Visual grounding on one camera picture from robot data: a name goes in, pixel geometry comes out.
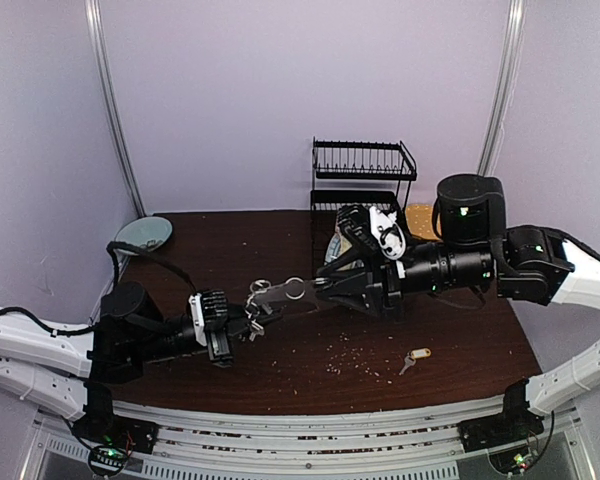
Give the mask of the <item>silver key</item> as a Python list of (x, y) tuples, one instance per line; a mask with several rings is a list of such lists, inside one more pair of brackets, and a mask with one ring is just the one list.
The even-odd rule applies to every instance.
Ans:
[(257, 337), (265, 334), (264, 327), (257, 321), (251, 321), (249, 324), (249, 335), (248, 339), (253, 342)]

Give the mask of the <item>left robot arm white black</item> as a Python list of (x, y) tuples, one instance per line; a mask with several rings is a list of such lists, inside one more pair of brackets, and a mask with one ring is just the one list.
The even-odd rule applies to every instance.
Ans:
[(77, 437), (113, 445), (133, 427), (114, 413), (110, 386), (141, 378), (148, 364), (200, 354), (229, 367), (234, 339), (280, 317), (268, 305), (232, 304), (221, 290), (193, 294), (184, 313), (165, 317), (137, 282), (104, 295), (91, 326), (0, 307), (0, 387), (61, 416)]

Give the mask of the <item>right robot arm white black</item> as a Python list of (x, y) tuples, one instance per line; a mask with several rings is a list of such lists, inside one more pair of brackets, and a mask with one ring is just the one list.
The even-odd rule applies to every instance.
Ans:
[(405, 296), (490, 287), (501, 298), (600, 311), (600, 253), (572, 235), (508, 227), (501, 181), (455, 174), (437, 185), (434, 241), (413, 239), (394, 213), (347, 205), (336, 226), (350, 247), (317, 271), (319, 299), (386, 317)]

